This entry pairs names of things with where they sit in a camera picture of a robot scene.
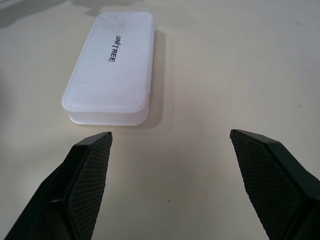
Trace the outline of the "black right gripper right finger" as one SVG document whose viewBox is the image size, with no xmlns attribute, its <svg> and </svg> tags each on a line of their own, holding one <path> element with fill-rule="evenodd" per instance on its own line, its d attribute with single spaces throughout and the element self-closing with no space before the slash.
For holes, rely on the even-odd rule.
<svg viewBox="0 0 320 240">
<path fill-rule="evenodd" d="M 230 132 L 245 191 L 271 240 L 320 238 L 320 181 L 274 139 Z"/>
</svg>

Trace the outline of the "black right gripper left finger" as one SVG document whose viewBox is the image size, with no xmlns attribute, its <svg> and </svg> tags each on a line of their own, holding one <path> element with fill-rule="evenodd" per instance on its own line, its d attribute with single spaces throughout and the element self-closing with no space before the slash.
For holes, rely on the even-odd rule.
<svg viewBox="0 0 320 240">
<path fill-rule="evenodd" d="M 90 240 L 106 187 L 111 132 L 84 138 L 39 185 L 7 240 Z"/>
</svg>

